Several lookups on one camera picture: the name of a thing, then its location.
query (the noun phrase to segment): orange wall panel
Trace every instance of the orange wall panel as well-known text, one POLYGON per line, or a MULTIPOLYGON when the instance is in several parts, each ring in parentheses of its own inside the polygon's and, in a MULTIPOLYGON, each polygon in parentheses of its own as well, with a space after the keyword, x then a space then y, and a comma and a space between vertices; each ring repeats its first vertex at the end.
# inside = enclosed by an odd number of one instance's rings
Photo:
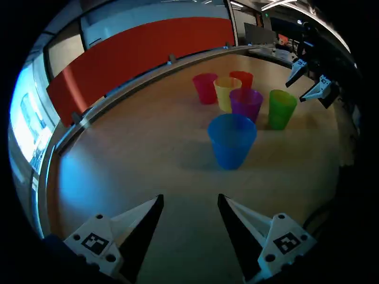
POLYGON ((81 114, 100 97, 129 79, 169 60, 234 45, 230 20, 175 18, 144 24, 116 34, 71 62, 47 87, 65 126, 73 111, 81 114))

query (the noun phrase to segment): blue plastic cup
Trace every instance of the blue plastic cup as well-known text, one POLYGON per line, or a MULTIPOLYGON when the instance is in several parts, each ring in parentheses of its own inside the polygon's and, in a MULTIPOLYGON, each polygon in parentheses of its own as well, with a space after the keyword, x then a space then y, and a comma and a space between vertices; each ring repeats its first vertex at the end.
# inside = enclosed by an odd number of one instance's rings
POLYGON ((208 135, 218 164, 224 169, 237 169, 249 153, 257 129, 246 116, 225 114, 211 121, 208 135))

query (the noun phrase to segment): red plastic cup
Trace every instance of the red plastic cup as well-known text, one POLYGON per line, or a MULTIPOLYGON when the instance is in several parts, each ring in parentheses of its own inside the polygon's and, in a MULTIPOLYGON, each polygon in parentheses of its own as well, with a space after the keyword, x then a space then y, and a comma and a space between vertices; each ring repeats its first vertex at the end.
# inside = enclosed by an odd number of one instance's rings
POLYGON ((251 88, 253 84, 253 75, 244 71, 233 71, 229 73, 230 77, 241 80, 242 88, 251 88))
POLYGON ((203 73, 192 78, 202 104, 209 105, 217 101, 215 85, 213 85, 213 81, 217 78, 218 76, 214 73, 203 73))
POLYGON ((232 113, 250 118, 254 123, 263 102, 263 96, 251 88, 240 88, 230 92, 232 113))

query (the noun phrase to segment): green plastic cup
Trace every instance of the green plastic cup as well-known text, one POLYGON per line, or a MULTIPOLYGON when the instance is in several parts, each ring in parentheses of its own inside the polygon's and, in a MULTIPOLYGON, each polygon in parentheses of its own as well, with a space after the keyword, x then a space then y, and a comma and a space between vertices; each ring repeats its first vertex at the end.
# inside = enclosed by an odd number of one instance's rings
POLYGON ((272 129, 283 130, 294 112, 298 101, 293 95, 282 91, 270 92, 269 125, 272 129))

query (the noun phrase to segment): pink plastic cup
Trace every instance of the pink plastic cup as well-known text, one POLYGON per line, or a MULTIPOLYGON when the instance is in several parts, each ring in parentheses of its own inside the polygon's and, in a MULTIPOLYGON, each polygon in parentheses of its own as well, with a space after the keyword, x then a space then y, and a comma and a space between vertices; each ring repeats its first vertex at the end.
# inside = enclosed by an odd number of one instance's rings
POLYGON ((193 77, 192 81, 199 94, 202 104, 209 105, 217 101, 217 94, 213 81, 217 79, 214 73, 203 73, 193 77))
POLYGON ((250 118, 254 123, 263 102, 263 96, 250 88, 235 89, 230 92, 232 113, 250 118))

